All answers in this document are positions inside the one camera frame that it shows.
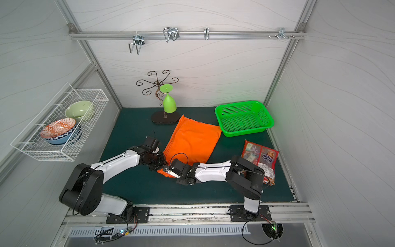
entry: bowl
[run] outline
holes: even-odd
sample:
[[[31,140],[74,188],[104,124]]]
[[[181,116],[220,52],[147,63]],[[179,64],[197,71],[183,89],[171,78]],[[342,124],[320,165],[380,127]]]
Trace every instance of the bowl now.
[[[73,118],[77,121],[77,123],[79,123],[82,118],[84,118],[84,120],[91,119],[94,112],[95,110],[92,105],[92,102],[87,100],[82,100],[75,102],[71,104],[69,107],[67,107],[64,114],[66,115],[66,117]]]
[[[60,135],[65,134],[69,130],[71,130],[76,125],[76,120],[73,118],[64,118],[52,122],[47,125],[41,132],[40,136],[42,138],[54,138]]]
[[[81,127],[76,124],[74,126],[74,128],[72,128],[71,130],[69,130],[65,134],[57,136],[57,137],[54,137],[54,138],[45,138],[44,140],[47,141],[49,144],[52,144],[52,145],[62,145],[62,144],[65,144],[67,142],[67,140],[70,139],[69,143],[74,144],[75,142],[77,142],[80,139],[80,137],[81,137],[80,134],[81,134]]]

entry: green plastic basket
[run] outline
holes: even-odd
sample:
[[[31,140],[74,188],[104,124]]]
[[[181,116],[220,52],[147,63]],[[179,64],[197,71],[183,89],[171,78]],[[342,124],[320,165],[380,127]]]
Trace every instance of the green plastic basket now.
[[[215,115],[226,137],[258,133],[274,125],[266,107],[254,100],[218,106]]]

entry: white wire basket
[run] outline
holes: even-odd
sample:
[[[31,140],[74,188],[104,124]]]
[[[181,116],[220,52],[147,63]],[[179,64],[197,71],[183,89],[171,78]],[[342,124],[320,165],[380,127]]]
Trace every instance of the white wire basket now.
[[[52,145],[46,142],[40,136],[40,132],[50,123],[67,118],[65,116],[67,107],[82,100],[92,102],[87,110],[89,114],[84,115],[77,123],[67,142],[62,145]],[[14,139],[11,146],[38,161],[74,161],[107,103],[108,98],[103,90],[74,89],[67,83]]]

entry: metal bracket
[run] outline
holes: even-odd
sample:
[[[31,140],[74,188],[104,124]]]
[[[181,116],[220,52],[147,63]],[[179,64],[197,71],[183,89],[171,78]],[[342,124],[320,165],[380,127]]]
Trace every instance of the metal bracket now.
[[[163,35],[165,36],[166,42],[169,42],[170,36],[173,41],[175,41],[180,35],[178,34],[178,29],[175,27],[165,27],[163,28]]]
[[[136,46],[137,55],[140,54],[141,46],[144,45],[144,38],[140,35],[133,36],[133,43],[129,43],[129,51],[132,53],[133,48]]]
[[[67,27],[69,28],[69,34],[76,34],[77,28],[73,23],[67,23]]]
[[[210,29],[208,27],[204,28],[204,39],[209,40],[210,39]]]
[[[232,222],[245,222],[247,219],[243,219],[240,215],[244,209],[243,205],[231,205],[229,207],[230,220]],[[268,205],[259,205],[259,217],[253,221],[271,221],[272,217]]]
[[[289,39],[289,36],[286,36],[284,34],[284,32],[285,32],[285,29],[283,27],[280,28],[280,30],[278,31],[278,35],[276,36],[278,40],[287,40],[287,39]]]
[[[301,24],[299,24],[299,26],[297,27],[297,32],[300,32],[300,33],[304,33],[305,32],[305,29],[306,29],[306,23],[301,23]]]
[[[147,223],[149,217],[150,207],[133,207],[133,211],[131,211],[131,215],[137,215],[137,222],[140,223]],[[108,215],[106,220],[106,224],[124,224],[125,221],[118,215]]]

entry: orange towel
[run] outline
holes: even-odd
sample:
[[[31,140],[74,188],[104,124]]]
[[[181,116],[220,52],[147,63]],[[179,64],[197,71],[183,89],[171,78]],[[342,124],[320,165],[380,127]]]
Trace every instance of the orange towel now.
[[[170,159],[177,153],[185,153],[190,166],[195,162],[206,163],[220,139],[221,132],[219,126],[201,123],[182,115],[163,152],[167,163],[170,164]],[[184,163],[187,162],[183,154],[174,156],[173,160],[176,158]],[[157,172],[166,177],[173,177],[165,173],[163,169]]]

